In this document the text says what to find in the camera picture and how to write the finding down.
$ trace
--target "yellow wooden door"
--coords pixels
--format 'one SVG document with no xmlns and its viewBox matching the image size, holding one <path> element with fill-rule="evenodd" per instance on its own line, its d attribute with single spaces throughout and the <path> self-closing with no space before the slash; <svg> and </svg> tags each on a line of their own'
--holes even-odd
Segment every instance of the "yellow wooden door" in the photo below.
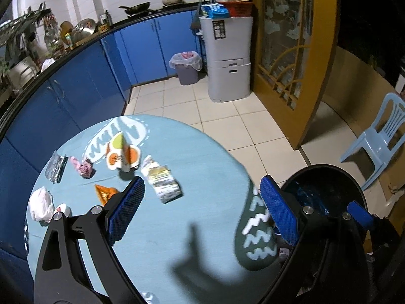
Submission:
<svg viewBox="0 0 405 304">
<path fill-rule="evenodd" d="M 319 106 L 333 61 L 338 0 L 254 3 L 254 92 L 297 149 Z"/>
</svg>

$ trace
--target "metal screw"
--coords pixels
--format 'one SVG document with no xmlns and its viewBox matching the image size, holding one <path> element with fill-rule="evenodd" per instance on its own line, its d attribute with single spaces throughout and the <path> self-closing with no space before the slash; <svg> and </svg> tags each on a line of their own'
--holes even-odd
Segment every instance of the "metal screw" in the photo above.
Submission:
<svg viewBox="0 0 405 304">
<path fill-rule="evenodd" d="M 344 212 L 342 214 L 342 217 L 343 217 L 343 219 L 346 219 L 346 220 L 351 220 L 352 219 L 352 215 L 350 215 L 348 212 Z"/>
<path fill-rule="evenodd" d="M 101 211 L 103 210 L 103 207 L 101 206 L 94 206 L 92 208 L 92 214 L 93 215 L 98 215 L 99 213 L 101 213 Z"/>
<path fill-rule="evenodd" d="M 59 220 L 61 219 L 63 214 L 61 212 L 57 212 L 56 214 L 53 215 L 54 220 Z"/>
<path fill-rule="evenodd" d="M 311 206 L 303 207 L 302 211 L 304 213 L 306 213 L 307 215 L 312 215 L 313 214 L 313 208 Z"/>
</svg>

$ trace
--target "red basket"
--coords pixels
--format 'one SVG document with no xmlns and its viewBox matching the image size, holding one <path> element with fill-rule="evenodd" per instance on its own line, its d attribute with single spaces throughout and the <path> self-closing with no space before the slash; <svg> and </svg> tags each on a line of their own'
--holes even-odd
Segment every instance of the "red basket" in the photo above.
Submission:
<svg viewBox="0 0 405 304">
<path fill-rule="evenodd" d="M 231 17 L 250 17 L 253 2 L 219 2 L 228 9 Z"/>
</svg>

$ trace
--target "white trash bag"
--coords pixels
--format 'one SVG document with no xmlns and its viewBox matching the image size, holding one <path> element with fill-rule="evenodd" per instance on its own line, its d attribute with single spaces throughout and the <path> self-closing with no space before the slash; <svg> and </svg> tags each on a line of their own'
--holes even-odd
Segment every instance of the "white trash bag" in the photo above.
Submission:
<svg viewBox="0 0 405 304">
<path fill-rule="evenodd" d="M 53 206 L 53 197 L 45 187 L 34 191 L 28 204 L 33 220 L 36 222 L 49 222 L 51 220 L 55 207 Z"/>
<path fill-rule="evenodd" d="M 183 52 L 181 54 L 175 54 L 169 61 L 169 66 L 176 69 L 176 65 L 189 65 L 196 71 L 201 71 L 203 67 L 203 61 L 199 54 L 195 51 Z"/>
</svg>

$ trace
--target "table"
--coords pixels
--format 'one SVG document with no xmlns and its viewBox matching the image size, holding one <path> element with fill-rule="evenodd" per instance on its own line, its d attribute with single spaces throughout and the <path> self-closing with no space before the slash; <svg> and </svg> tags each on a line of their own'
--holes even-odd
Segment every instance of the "table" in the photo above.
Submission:
<svg viewBox="0 0 405 304">
<path fill-rule="evenodd" d="M 145 180 L 145 197 L 114 251 L 135 287 L 152 304 L 255 304 L 280 265 L 264 203 L 244 167 L 201 131 L 168 118 L 122 116 L 85 129 L 58 149 L 60 155 L 86 155 L 95 175 L 84 179 L 68 162 L 60 184 L 38 177 L 55 207 L 66 203 L 73 215 L 100 202 L 94 185 L 124 190 L 134 173 L 106 165 L 110 138 L 124 132 L 142 159 L 151 154 L 168 165 L 183 196 L 162 204 Z M 141 177 L 139 170 L 135 175 Z M 27 210 L 28 263 L 33 277 L 46 227 Z M 106 294 L 84 240 L 84 263 L 96 291 Z"/>
</svg>

